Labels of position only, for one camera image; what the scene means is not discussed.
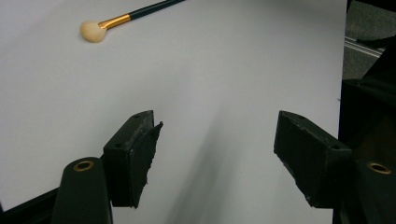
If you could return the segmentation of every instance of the dark green brush handle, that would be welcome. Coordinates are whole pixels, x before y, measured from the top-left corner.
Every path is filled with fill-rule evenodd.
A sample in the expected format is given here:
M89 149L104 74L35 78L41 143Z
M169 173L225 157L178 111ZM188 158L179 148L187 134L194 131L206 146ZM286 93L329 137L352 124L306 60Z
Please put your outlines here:
M163 8L166 8L166 7L170 7L170 6L174 5L174 4L177 4L177 3L183 2L183 1L184 0L167 0L167 1L163 1L163 2L160 2L160 3L154 4L154 5L148 6L148 7L143 7L143 8L140 8L138 10L135 10L133 12L128 13L128 15L131 18L131 21L132 20L136 20L136 19L138 19L140 17L144 17L144 16L146 16L146 15L148 15L150 13L156 12L156 11L161 10Z

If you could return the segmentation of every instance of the white surface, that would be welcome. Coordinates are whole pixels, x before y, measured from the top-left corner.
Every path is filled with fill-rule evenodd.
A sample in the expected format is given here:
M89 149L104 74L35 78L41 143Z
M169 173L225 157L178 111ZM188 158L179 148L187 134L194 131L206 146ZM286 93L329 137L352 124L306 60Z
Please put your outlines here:
M154 0L0 3L0 201L59 186L135 113L163 121L137 210L115 223L331 223L273 153L277 113L337 133L346 1L189 0L110 30L86 20Z

